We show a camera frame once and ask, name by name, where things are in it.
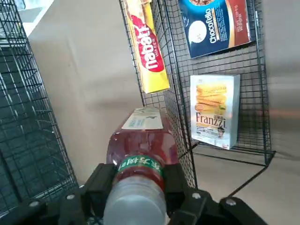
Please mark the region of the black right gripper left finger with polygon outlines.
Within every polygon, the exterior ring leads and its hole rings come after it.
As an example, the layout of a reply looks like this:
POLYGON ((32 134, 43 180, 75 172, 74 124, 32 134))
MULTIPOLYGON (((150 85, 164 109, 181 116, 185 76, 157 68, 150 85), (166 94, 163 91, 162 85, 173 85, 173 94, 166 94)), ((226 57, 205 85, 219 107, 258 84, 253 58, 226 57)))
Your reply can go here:
POLYGON ((0 218, 2 225, 85 225, 102 217, 117 172, 114 164, 100 163, 83 187, 64 193, 59 200, 30 199, 0 218))

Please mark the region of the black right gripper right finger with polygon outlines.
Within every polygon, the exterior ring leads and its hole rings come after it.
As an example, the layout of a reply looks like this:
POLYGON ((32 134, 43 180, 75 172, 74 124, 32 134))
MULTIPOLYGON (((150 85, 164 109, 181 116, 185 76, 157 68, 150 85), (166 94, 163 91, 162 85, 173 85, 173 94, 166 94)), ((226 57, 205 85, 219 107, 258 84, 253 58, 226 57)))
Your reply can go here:
POLYGON ((225 197, 216 202, 209 192, 190 187, 181 164, 166 165, 163 177, 170 225, 267 224, 237 197, 225 197))

